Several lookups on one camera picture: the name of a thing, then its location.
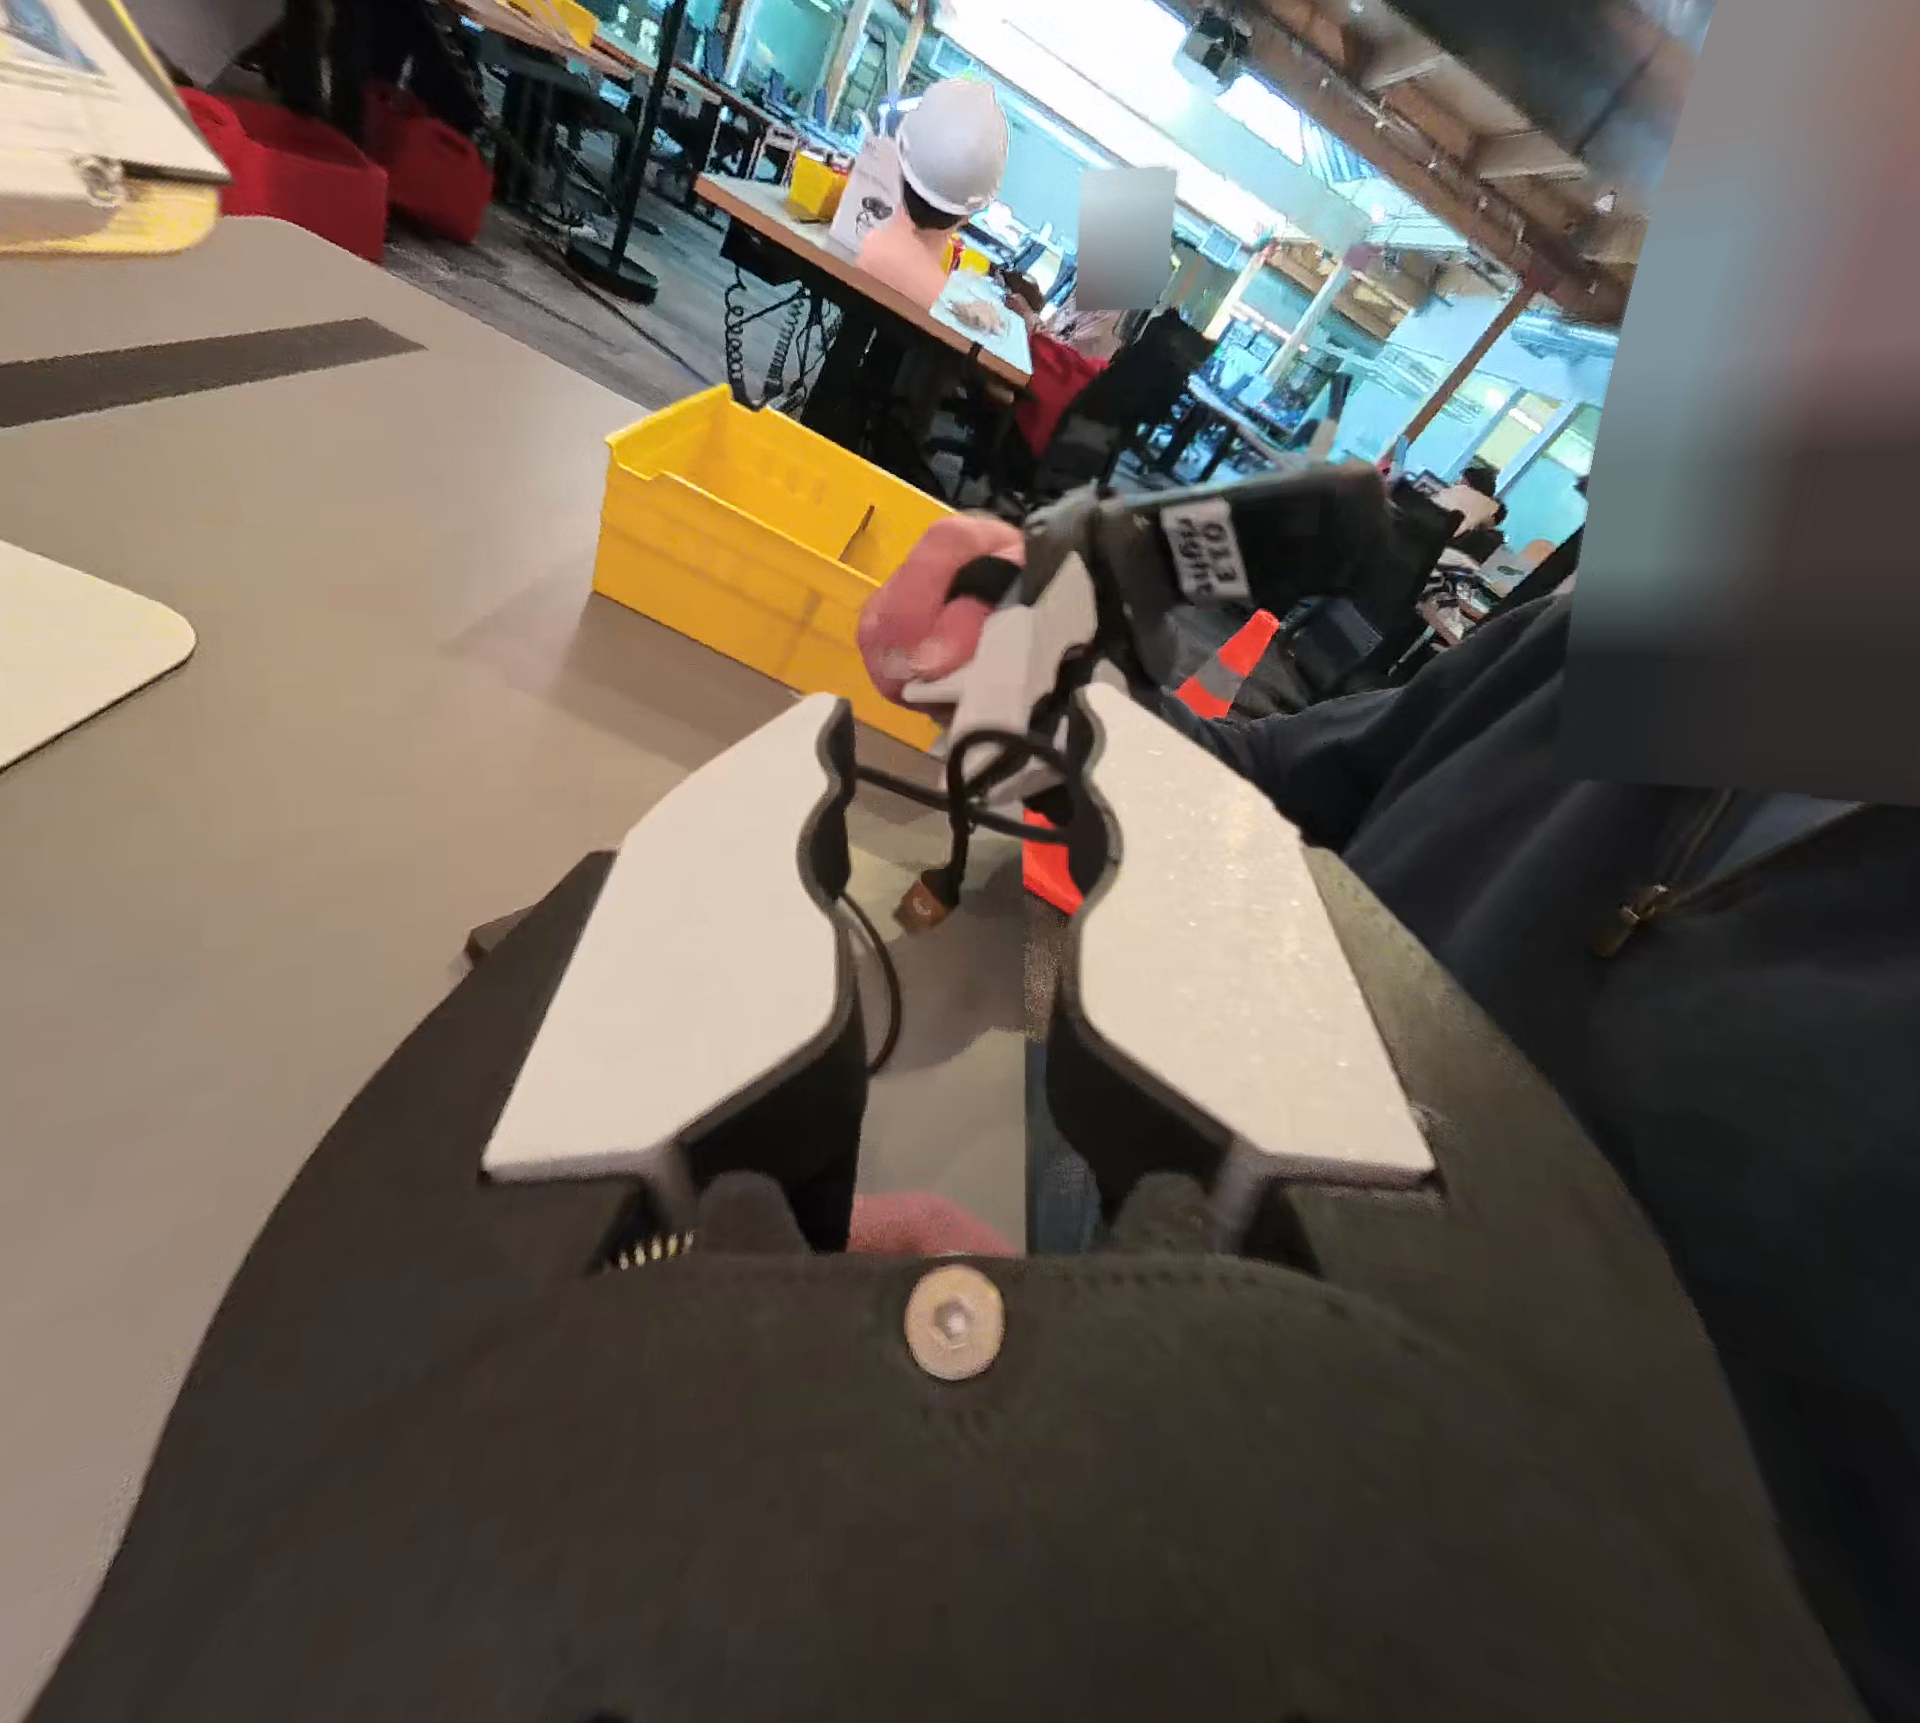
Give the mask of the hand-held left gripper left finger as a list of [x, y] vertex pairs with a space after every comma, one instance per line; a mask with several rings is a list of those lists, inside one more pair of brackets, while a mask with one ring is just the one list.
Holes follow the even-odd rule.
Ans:
[[744, 1172], [805, 1244], [850, 1240], [867, 1036], [847, 810], [851, 706], [811, 694], [684, 776], [616, 846], [480, 1168], [639, 1184], [675, 1230]]

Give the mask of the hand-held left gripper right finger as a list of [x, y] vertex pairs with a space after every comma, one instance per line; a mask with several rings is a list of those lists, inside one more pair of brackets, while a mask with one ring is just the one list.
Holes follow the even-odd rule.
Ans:
[[1124, 690], [1067, 710], [1048, 1116], [1112, 1224], [1181, 1176], [1229, 1250], [1290, 1188], [1419, 1192], [1435, 1158], [1298, 830]]

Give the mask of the black usb cable orange plugs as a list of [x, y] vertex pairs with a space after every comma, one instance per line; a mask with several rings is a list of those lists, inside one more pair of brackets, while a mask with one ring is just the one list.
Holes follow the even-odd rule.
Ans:
[[[907, 934], [923, 934], [957, 910], [972, 864], [974, 838], [978, 834], [983, 832], [1019, 844], [1041, 838], [1040, 830], [1027, 826], [1024, 820], [1024, 810], [968, 810], [947, 806], [946, 762], [937, 766], [937, 786], [932, 786], [865, 766], [851, 748], [839, 756], [835, 744], [837, 740], [834, 738], [821, 756], [827, 778], [834, 782], [834, 794], [844, 804], [850, 804], [859, 790], [880, 790], [940, 816], [946, 826], [947, 850], [943, 860], [932, 870], [920, 872], [895, 906], [895, 920]], [[1048, 798], [1040, 804], [1044, 816], [1058, 824], [1049, 838], [1061, 846], [1067, 846], [1066, 822], [1077, 814], [1082, 790], [1080, 782], [1073, 780], [1072, 796], [1058, 800]]]

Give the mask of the wooden work table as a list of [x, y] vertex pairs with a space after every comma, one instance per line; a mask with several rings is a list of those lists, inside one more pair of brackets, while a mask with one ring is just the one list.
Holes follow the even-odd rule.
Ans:
[[946, 275], [901, 297], [793, 217], [774, 183], [703, 175], [698, 203], [725, 221], [727, 385], [928, 493], [1012, 507], [1033, 485], [1017, 429], [1033, 381], [1030, 333], [996, 279]]

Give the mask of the mannequin head with hard hat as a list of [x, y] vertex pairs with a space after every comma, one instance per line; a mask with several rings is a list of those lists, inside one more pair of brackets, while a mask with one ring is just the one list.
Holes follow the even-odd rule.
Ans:
[[858, 269], [928, 311], [947, 281], [953, 235], [985, 211], [1004, 179], [1009, 137], [996, 87], [952, 79], [929, 87], [893, 143], [895, 203], [858, 251]]

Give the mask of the yellow plastic bin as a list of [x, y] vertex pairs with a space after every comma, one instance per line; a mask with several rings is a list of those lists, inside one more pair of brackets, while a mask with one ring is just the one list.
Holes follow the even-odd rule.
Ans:
[[730, 389], [681, 399], [606, 443], [594, 594], [929, 754], [937, 724], [887, 702], [856, 628], [923, 533], [933, 497]]

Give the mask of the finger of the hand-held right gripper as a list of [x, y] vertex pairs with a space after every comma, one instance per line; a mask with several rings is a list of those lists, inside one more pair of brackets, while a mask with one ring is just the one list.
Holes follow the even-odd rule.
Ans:
[[1076, 790], [1059, 722], [1031, 730], [1030, 706], [960, 690], [946, 710], [943, 798], [952, 808], [1025, 810]]
[[1095, 652], [1097, 590], [1083, 557], [1067, 551], [1040, 571], [1002, 557], [968, 561], [947, 600], [989, 604], [972, 660], [942, 680], [909, 680], [901, 702], [926, 714], [1033, 714], [1073, 662]]

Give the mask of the white printed box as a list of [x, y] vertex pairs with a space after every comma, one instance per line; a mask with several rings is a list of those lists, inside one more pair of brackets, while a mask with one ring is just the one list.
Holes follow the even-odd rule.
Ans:
[[900, 215], [901, 167], [897, 143], [873, 137], [862, 145], [851, 161], [832, 221], [827, 241], [847, 259], [858, 253], [876, 229]]

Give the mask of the black pole stand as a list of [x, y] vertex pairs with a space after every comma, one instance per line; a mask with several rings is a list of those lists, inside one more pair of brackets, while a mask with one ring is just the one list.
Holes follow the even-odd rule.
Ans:
[[636, 231], [639, 197], [650, 173], [659, 113], [673, 77], [679, 33], [689, 3], [671, 0], [659, 23], [653, 71], [645, 83], [633, 137], [621, 163], [609, 239], [601, 243], [587, 233], [578, 233], [570, 239], [564, 257], [565, 271], [575, 281], [637, 307], [651, 307], [659, 297], [659, 281], [642, 263], [627, 257], [627, 247]]

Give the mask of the red storage bin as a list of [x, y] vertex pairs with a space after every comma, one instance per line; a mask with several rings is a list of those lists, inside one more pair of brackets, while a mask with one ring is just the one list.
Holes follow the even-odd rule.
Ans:
[[363, 263], [385, 261], [385, 169], [332, 127], [277, 105], [178, 89], [205, 147], [227, 173], [223, 219], [301, 229]]
[[390, 213], [473, 247], [494, 197], [492, 167], [476, 145], [408, 91], [381, 83], [366, 89], [363, 127], [366, 151], [388, 177]]

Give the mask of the orange traffic cone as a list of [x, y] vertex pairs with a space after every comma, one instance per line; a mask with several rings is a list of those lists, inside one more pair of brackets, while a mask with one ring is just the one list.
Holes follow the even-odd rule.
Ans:
[[[1172, 698], [1201, 722], [1227, 720], [1279, 632], [1281, 620], [1277, 616], [1255, 610], [1232, 634], [1218, 642], [1205, 642], [1201, 658], [1187, 662], [1187, 658], [1178, 656], [1174, 660]], [[1049, 838], [1058, 824], [1044, 816], [1044, 810], [1035, 804], [1027, 804], [1022, 818], [1040, 832], [1037, 842], [1030, 840], [1019, 846], [1022, 890], [1058, 916], [1069, 918], [1083, 898], [1069, 876], [1066, 846]]]

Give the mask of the person's right hand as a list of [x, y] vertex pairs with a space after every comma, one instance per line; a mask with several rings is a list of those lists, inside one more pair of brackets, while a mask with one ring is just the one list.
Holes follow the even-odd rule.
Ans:
[[974, 561], [1024, 563], [1024, 535], [993, 517], [950, 515], [933, 523], [862, 608], [856, 646], [876, 692], [903, 704], [909, 686], [963, 670], [993, 606], [952, 596]]

